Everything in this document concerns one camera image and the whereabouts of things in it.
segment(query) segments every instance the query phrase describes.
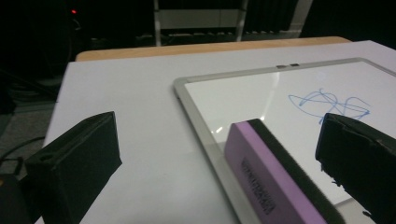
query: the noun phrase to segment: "blue scribble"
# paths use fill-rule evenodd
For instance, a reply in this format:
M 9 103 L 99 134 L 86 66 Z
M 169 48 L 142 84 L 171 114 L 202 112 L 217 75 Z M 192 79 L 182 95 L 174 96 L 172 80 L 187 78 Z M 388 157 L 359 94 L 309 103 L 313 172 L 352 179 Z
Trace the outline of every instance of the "blue scribble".
M 332 93 L 324 92 L 323 89 L 312 91 L 304 97 L 289 95 L 290 101 L 305 114 L 320 118 L 319 124 L 323 121 L 326 113 L 334 113 L 348 116 L 353 119 L 361 119 L 370 114 L 369 106 L 358 97 L 348 97 L 344 102 L 340 102 Z

